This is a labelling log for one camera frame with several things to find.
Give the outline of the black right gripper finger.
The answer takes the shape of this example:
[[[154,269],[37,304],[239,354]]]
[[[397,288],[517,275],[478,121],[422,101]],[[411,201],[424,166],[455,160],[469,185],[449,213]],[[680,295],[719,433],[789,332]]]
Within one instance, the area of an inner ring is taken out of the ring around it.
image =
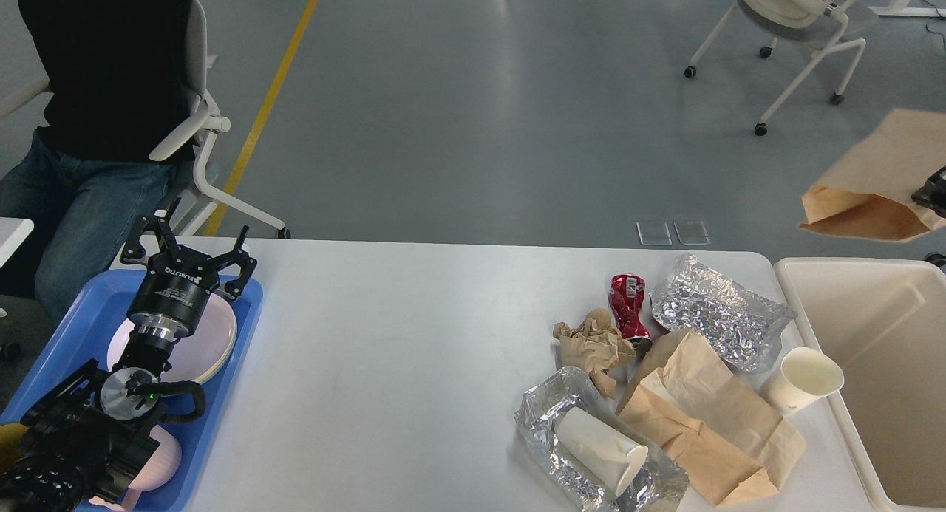
[[[925,184],[910,196],[913,203],[936,213],[939,218],[946,218],[945,213],[945,172],[946,166],[926,179]]]

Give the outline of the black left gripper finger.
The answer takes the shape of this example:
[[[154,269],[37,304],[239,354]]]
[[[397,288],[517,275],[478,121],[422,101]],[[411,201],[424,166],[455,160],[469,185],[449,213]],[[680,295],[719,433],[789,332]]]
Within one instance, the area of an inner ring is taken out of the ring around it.
[[[234,240],[234,246],[222,255],[208,257],[196,263],[198,273],[195,284],[201,287],[206,294],[215,293],[220,287],[220,272],[227,267],[239,266],[239,275],[223,284],[219,294],[228,302],[234,302],[242,296],[243,290],[257,266],[257,261],[243,248],[249,226],[243,226],[239,236]]]
[[[151,273],[193,273],[194,252],[178,242],[170,228],[170,209],[139,216],[121,248],[121,263],[141,265]]]

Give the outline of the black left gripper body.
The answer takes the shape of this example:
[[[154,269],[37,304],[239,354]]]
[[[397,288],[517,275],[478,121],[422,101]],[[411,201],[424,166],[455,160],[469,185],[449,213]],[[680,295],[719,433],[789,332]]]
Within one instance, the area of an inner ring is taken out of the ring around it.
[[[219,276],[210,270],[189,273],[169,266],[147,267],[128,309],[133,331],[167,341],[193,335],[219,285]]]

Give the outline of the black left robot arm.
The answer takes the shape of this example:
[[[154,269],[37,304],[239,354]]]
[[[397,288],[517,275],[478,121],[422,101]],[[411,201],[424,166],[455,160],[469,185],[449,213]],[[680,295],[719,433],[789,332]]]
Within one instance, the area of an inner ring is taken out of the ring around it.
[[[241,296],[257,262],[243,246],[248,226],[232,249],[210,256],[178,242],[171,215],[142,216],[120,255],[144,272],[116,363],[91,358],[20,419],[18,452],[2,474],[4,511],[72,511],[85,501],[129,511],[179,467],[166,428],[200,420],[207,400],[198,380],[166,378],[173,350],[197,332],[213,297]]]

